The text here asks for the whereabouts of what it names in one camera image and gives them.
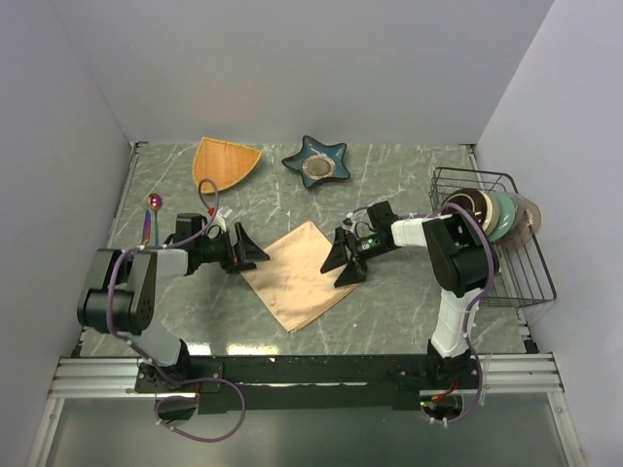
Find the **peach satin napkin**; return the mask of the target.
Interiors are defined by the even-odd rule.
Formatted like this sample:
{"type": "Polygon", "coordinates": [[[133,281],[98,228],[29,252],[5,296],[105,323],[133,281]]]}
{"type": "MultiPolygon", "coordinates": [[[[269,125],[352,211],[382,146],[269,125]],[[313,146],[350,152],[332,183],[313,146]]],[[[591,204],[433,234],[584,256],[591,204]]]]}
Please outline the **peach satin napkin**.
{"type": "Polygon", "coordinates": [[[300,331],[355,290],[334,286],[337,270],[320,272],[330,249],[331,242],[308,220],[266,248],[267,262],[242,274],[285,331],[300,331]]]}

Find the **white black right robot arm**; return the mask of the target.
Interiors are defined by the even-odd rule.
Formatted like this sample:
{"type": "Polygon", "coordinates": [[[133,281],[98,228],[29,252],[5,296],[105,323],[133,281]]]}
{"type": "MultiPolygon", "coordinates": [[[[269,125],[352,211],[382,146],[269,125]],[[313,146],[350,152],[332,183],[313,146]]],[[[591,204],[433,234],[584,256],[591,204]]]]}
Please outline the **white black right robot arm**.
{"type": "Polygon", "coordinates": [[[359,235],[354,214],[348,214],[335,229],[320,272],[340,269],[334,286],[345,287],[366,280],[367,262],[373,258],[399,248],[424,248],[441,287],[441,299],[422,376],[436,387],[448,387],[478,368],[471,330],[479,304],[493,286],[497,255],[475,216],[455,203],[428,217],[401,217],[387,201],[365,211],[371,233],[359,235]]]}

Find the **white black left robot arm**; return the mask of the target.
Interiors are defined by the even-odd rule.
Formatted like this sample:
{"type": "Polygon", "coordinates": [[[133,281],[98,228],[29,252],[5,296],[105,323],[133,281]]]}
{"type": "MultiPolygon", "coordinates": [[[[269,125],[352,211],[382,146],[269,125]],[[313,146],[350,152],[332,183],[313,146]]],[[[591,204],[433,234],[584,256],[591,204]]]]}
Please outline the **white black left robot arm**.
{"type": "Polygon", "coordinates": [[[158,283],[189,276],[204,264],[238,273],[270,259],[239,222],[235,240],[221,225],[211,234],[216,218],[182,213],[160,246],[98,249],[77,305],[81,326],[123,341],[172,391],[189,386],[194,369],[187,344],[155,318],[158,283]]]}

